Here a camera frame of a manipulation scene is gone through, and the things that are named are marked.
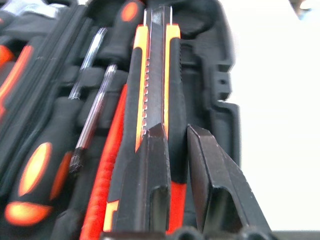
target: hand tool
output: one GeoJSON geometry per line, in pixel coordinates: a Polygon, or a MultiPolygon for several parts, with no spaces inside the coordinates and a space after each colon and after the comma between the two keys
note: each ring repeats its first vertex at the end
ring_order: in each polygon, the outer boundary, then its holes
{"type": "Polygon", "coordinates": [[[4,114],[6,113],[5,100],[8,97],[8,95],[12,92],[21,75],[25,71],[28,62],[31,59],[31,56],[33,55],[33,52],[34,48],[30,43],[23,48],[11,72],[9,73],[8,77],[5,79],[4,83],[0,87],[0,123],[4,114]]]}
{"type": "Polygon", "coordinates": [[[170,183],[168,140],[164,126],[158,123],[146,131],[126,167],[112,231],[165,233],[170,183]]]}
{"type": "Polygon", "coordinates": [[[187,144],[199,231],[238,232],[244,226],[269,231],[245,176],[215,137],[206,129],[189,125],[187,144]]]}
{"type": "Polygon", "coordinates": [[[82,166],[84,151],[88,148],[94,133],[99,114],[103,109],[106,92],[110,86],[118,65],[124,64],[130,55],[130,44],[136,27],[143,18],[144,4],[139,0],[127,0],[118,13],[109,44],[102,49],[108,53],[110,65],[107,67],[101,87],[94,99],[88,118],[84,124],[80,138],[70,161],[70,172],[76,172],[82,166]]]}
{"type": "Polygon", "coordinates": [[[124,85],[101,155],[79,240],[98,240],[103,230],[112,171],[124,131],[126,97],[127,85],[124,85]]]}
{"type": "Polygon", "coordinates": [[[0,198],[7,197],[28,150],[48,123],[60,82],[57,81],[90,1],[72,2],[41,42],[36,60],[22,75],[19,94],[10,102],[0,126],[0,198]]]}
{"type": "Polygon", "coordinates": [[[0,68],[7,62],[14,59],[15,54],[12,52],[11,47],[17,45],[17,42],[11,37],[2,36],[0,38],[0,68]]]}
{"type": "Polygon", "coordinates": [[[50,240],[79,240],[105,142],[105,136],[93,138],[87,152],[90,161],[78,173],[67,209],[56,218],[50,240]]]}
{"type": "Polygon", "coordinates": [[[9,0],[0,9],[0,30],[8,26],[16,16],[31,12],[55,19],[61,5],[47,5],[45,0],[9,0]]]}
{"type": "MultiPolygon", "coordinates": [[[[116,160],[117,152],[122,139],[121,133],[123,131],[126,93],[127,87],[126,85],[124,85],[114,118],[112,120],[107,140],[104,144],[103,153],[101,155],[101,158],[99,157],[100,161],[98,170],[97,172],[92,174],[96,177],[94,183],[92,183],[91,185],[93,188],[91,195],[89,195],[88,206],[79,206],[79,204],[77,203],[80,199],[86,198],[86,196],[84,196],[83,193],[79,195],[78,192],[80,191],[77,192],[76,187],[73,191],[72,199],[70,201],[68,209],[56,219],[50,239],[79,239],[81,229],[81,240],[94,240],[99,238],[104,222],[104,210],[106,209],[104,202],[106,202],[108,194],[108,192],[106,192],[108,191],[106,189],[106,186],[108,186],[108,176],[112,174],[112,163],[116,160]]],[[[79,178],[89,177],[88,174],[84,172],[86,171],[88,164],[90,165],[91,163],[85,162],[85,167],[81,169],[79,178]]],[[[77,179],[76,184],[79,183],[79,187],[83,189],[83,183],[80,184],[80,182],[78,182],[79,178],[77,179]]]]}
{"type": "MultiPolygon", "coordinates": [[[[120,212],[118,212],[118,210],[120,211],[122,199],[126,198],[126,194],[130,194],[122,191],[121,187],[123,178],[129,174],[128,171],[130,167],[128,164],[130,160],[143,161],[143,159],[145,159],[143,157],[141,157],[142,159],[138,159],[135,155],[138,154],[141,142],[148,130],[151,130],[152,127],[157,126],[158,124],[163,126],[164,135],[166,136],[166,139],[169,140],[168,151],[170,156],[170,168],[171,165],[173,167],[171,170],[171,177],[177,177],[176,172],[180,171],[177,169],[183,168],[183,171],[185,171],[184,168],[186,167],[186,164],[180,160],[180,156],[177,157],[172,153],[172,151],[176,151],[176,149],[170,149],[171,139],[172,141],[176,140],[180,145],[181,142],[184,142],[183,138],[185,135],[184,133],[181,135],[179,132],[174,131],[173,127],[177,126],[172,124],[174,121],[172,121],[172,123],[169,121],[169,118],[171,118],[170,120],[175,118],[175,112],[173,110],[178,111],[179,113],[180,110],[177,110],[178,108],[185,110],[184,100],[179,100],[181,96],[179,96],[179,98],[173,97],[172,100],[174,101],[170,101],[172,94],[175,95],[178,93],[181,95],[181,89],[173,93],[172,91],[174,89],[170,89],[174,86],[173,84],[176,84],[176,82],[180,83],[181,81],[180,43],[179,41],[176,41],[179,40],[179,38],[179,26],[172,24],[172,8],[170,7],[162,6],[156,9],[147,10],[144,15],[144,25],[137,28],[130,66],[130,69],[133,69],[133,71],[129,73],[127,82],[127,98],[130,99],[130,101],[127,101],[126,105],[123,141],[115,162],[109,188],[103,226],[103,231],[105,232],[111,230],[137,230],[136,227],[138,227],[138,225],[135,226],[135,229],[128,228],[129,225],[125,223],[124,220],[124,218],[126,218],[125,213],[122,212],[121,216],[119,216],[120,212]],[[171,136],[175,133],[177,133],[178,136],[176,139],[171,136]]],[[[186,126],[186,124],[184,121],[179,122],[179,124],[184,128],[185,132],[186,127],[184,127],[184,125],[186,126]]],[[[178,221],[173,222],[182,224],[181,216],[183,216],[185,184],[182,184],[182,190],[176,185],[171,184],[171,205],[174,205],[172,204],[173,196],[182,200],[177,201],[178,205],[180,204],[178,209],[177,207],[171,207],[170,212],[173,212],[174,216],[178,216],[178,221]]],[[[142,189],[138,188],[135,189],[135,191],[139,192],[142,191],[142,189]]],[[[136,205],[130,206],[132,209],[138,208],[136,205]]],[[[173,225],[171,222],[170,216],[169,227],[173,225]]]]}
{"type": "MultiPolygon", "coordinates": [[[[94,36],[80,74],[92,66],[106,32],[106,28],[101,28],[94,36]]],[[[52,201],[60,194],[73,149],[74,119],[83,104],[79,98],[79,79],[68,98],[58,98],[50,122],[27,155],[23,171],[13,188],[13,196],[5,209],[5,217],[13,225],[32,226],[42,221],[51,212],[52,201]],[[23,207],[38,214],[18,214],[17,209],[23,207]]]]}

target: black rubber grip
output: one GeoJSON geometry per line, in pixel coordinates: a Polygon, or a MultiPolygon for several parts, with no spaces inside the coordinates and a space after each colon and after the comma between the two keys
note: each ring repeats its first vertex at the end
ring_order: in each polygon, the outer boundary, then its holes
{"type": "Polygon", "coordinates": [[[81,226],[85,213],[68,208],[61,213],[54,224],[50,240],[77,240],[80,236],[81,226]]]}
{"type": "Polygon", "coordinates": [[[119,199],[125,169],[129,161],[135,156],[141,64],[142,50],[137,47],[132,52],[130,72],[127,80],[128,89],[125,103],[123,137],[112,173],[108,196],[109,202],[119,199]]]}
{"type": "Polygon", "coordinates": [[[15,39],[12,36],[7,36],[7,35],[0,36],[0,45],[6,46],[13,53],[21,52],[25,44],[26,42],[15,39]]]}
{"type": "Polygon", "coordinates": [[[19,201],[46,206],[52,205],[52,200],[54,199],[50,198],[53,183],[66,153],[71,153],[75,147],[75,119],[82,105],[83,102],[78,99],[68,99],[66,97],[57,99],[50,122],[30,149],[22,168],[20,169],[20,173],[11,194],[11,202],[19,201]],[[41,175],[40,181],[32,191],[23,195],[19,194],[20,184],[22,184],[21,179],[27,164],[32,159],[35,151],[39,149],[39,146],[46,143],[51,144],[51,150],[48,152],[48,163],[43,169],[44,172],[41,175]]]}
{"type": "Polygon", "coordinates": [[[24,67],[23,74],[18,79],[17,83],[15,84],[15,87],[12,89],[11,93],[5,99],[4,105],[5,105],[6,109],[10,109],[11,106],[14,106],[16,104],[17,95],[19,95],[21,92],[24,92],[26,90],[26,88],[28,87],[28,84],[30,84],[29,82],[25,82],[21,79],[26,74],[26,72],[29,71],[29,69],[32,67],[33,63],[36,61],[38,53],[39,53],[39,49],[40,49],[43,41],[44,41],[44,37],[36,36],[31,41],[29,41],[28,44],[26,45],[26,46],[31,46],[33,48],[32,52],[31,52],[32,56],[30,57],[30,59],[26,63],[26,66],[24,67]]]}
{"type": "Polygon", "coordinates": [[[171,180],[187,182],[187,114],[181,81],[180,38],[170,41],[168,147],[171,180]]]}
{"type": "Polygon", "coordinates": [[[117,64],[127,70],[130,62],[131,43],[138,24],[144,17],[144,4],[139,0],[127,0],[116,16],[110,42],[104,47],[99,58],[109,64],[117,64]]]}
{"type": "Polygon", "coordinates": [[[16,16],[10,12],[0,11],[0,31],[11,24],[14,21],[15,17],[16,16]]]}

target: screwdriver shaft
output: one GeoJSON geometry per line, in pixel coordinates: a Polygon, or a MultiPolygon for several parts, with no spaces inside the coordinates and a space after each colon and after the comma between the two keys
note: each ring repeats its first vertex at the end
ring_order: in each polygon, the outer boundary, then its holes
{"type": "Polygon", "coordinates": [[[81,154],[84,149],[86,149],[91,140],[91,136],[95,130],[99,114],[103,108],[104,98],[107,90],[110,87],[111,81],[116,73],[117,65],[109,65],[105,71],[102,85],[94,99],[92,107],[90,109],[88,118],[85,121],[83,130],[81,132],[80,138],[76,144],[74,154],[70,162],[70,172],[76,171],[81,165],[81,154]]]}
{"type": "MultiPolygon", "coordinates": [[[[93,65],[95,57],[97,55],[97,52],[103,42],[103,39],[104,39],[106,33],[107,33],[107,28],[102,27],[99,29],[97,34],[94,36],[94,38],[90,44],[89,50],[87,51],[87,53],[84,57],[84,60],[81,65],[79,73],[81,73],[84,69],[91,67],[93,65]]],[[[78,77],[77,81],[75,82],[75,84],[70,92],[69,99],[79,99],[80,94],[81,94],[81,84],[80,84],[80,77],[78,77]]]]}

